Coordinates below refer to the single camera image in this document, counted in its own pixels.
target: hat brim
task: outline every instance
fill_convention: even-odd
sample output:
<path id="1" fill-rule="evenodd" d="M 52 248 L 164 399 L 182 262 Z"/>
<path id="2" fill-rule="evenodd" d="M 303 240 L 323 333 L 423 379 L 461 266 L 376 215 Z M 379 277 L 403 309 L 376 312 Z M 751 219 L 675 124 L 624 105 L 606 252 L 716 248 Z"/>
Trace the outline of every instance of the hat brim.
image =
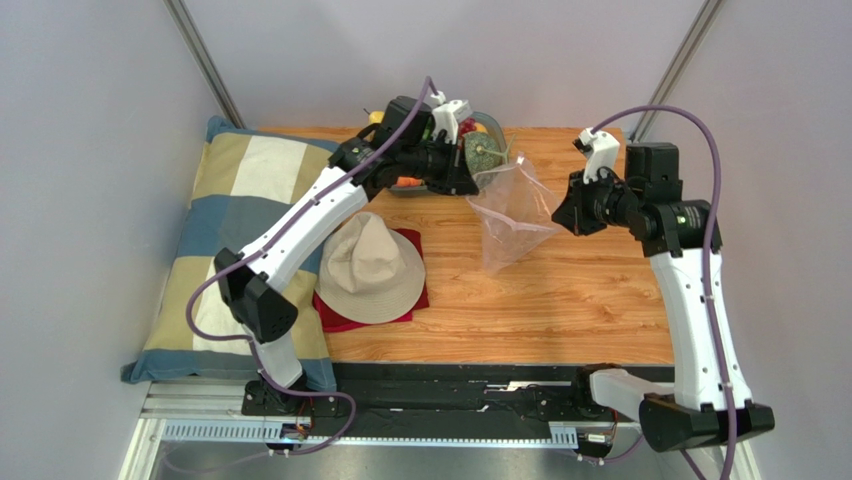
<path id="1" fill-rule="evenodd" d="M 388 323 L 408 313 L 420 299 L 426 283 L 426 267 L 417 248 L 399 233 L 389 230 L 399 246 L 405 262 L 405 275 L 393 288 L 372 294 L 353 295 L 343 290 L 328 271 L 328 259 L 323 253 L 320 263 L 317 295 L 338 314 L 353 322 L 375 325 Z"/>

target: red cloth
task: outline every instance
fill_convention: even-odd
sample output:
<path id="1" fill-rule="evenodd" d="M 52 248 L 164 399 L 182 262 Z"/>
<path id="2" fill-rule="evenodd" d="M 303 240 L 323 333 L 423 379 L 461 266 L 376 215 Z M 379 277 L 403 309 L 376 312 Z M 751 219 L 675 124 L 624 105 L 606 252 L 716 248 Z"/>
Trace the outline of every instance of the red cloth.
<path id="1" fill-rule="evenodd" d="M 420 254 L 420 258 L 423 258 L 423 246 L 420 244 L 420 232 L 417 230 L 409 230 L 407 228 L 395 228 L 395 232 L 399 233 L 409 242 L 414 245 L 414 248 L 417 249 L 417 253 Z M 401 322 L 410 322 L 414 319 L 414 310 L 420 310 L 421 308 L 426 308 L 429 306 L 429 295 L 426 292 L 426 284 L 423 284 L 423 292 L 420 293 L 420 298 L 417 299 L 417 303 L 411 307 L 405 315 L 397 318 L 396 320 L 387 322 L 387 323 L 401 323 Z M 319 295 L 314 292 L 314 308 L 317 309 L 317 312 L 320 316 L 320 321 L 322 322 L 322 331 L 323 332 L 345 332 L 348 330 L 354 330 L 360 327 L 369 327 L 370 324 L 366 323 L 358 323 L 356 321 L 350 320 L 343 315 L 335 312 L 331 309 L 325 302 L 319 298 Z"/>

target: wood grain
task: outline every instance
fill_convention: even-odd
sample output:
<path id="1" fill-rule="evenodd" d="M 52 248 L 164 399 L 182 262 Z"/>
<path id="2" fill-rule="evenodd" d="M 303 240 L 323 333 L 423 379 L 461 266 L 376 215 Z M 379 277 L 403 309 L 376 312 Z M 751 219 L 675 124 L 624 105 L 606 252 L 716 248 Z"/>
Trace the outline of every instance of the wood grain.
<path id="1" fill-rule="evenodd" d="M 343 141 L 357 128 L 268 129 Z M 584 157 L 578 129 L 506 129 L 559 196 Z M 620 132 L 612 133 L 620 137 Z M 622 170 L 624 152 L 616 171 Z M 551 237 L 489 277 L 478 217 L 462 198 L 397 198 L 382 192 L 365 210 L 390 227 L 419 230 L 431 307 L 410 323 L 327 334 L 336 361 L 571 364 L 672 363 L 660 291 L 641 247 L 623 229 Z"/>

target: white wall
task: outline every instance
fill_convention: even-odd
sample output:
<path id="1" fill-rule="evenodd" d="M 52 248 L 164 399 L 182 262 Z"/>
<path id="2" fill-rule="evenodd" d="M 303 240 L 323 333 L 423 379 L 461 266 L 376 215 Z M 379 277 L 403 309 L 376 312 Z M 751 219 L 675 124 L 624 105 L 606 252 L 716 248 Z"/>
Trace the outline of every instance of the white wall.
<path id="1" fill-rule="evenodd" d="M 113 479 L 218 112 L 160 0 L 0 4 L 0 477 Z"/>
<path id="2" fill-rule="evenodd" d="M 717 135 L 725 298 L 740 364 L 777 428 L 763 478 L 849 478 L 852 3 L 727 2 L 672 105 Z M 661 117 L 686 190 L 709 195 L 697 130 Z"/>
<path id="3" fill-rule="evenodd" d="M 503 125 L 578 126 L 648 101 L 702 1 L 186 3 L 254 126 L 362 124 L 427 74 Z"/>

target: transparent bag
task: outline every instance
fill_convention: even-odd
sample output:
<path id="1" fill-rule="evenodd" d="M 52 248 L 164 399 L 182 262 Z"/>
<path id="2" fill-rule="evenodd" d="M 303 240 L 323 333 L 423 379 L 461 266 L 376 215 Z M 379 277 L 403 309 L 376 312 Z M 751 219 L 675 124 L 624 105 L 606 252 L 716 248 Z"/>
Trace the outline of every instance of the transparent bag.
<path id="1" fill-rule="evenodd" d="M 467 198 L 482 220 L 483 268 L 491 275 L 518 261 L 558 233 L 550 220 L 560 199 L 538 181 L 532 163 L 519 152 L 514 162 L 473 176 L 479 195 Z"/>

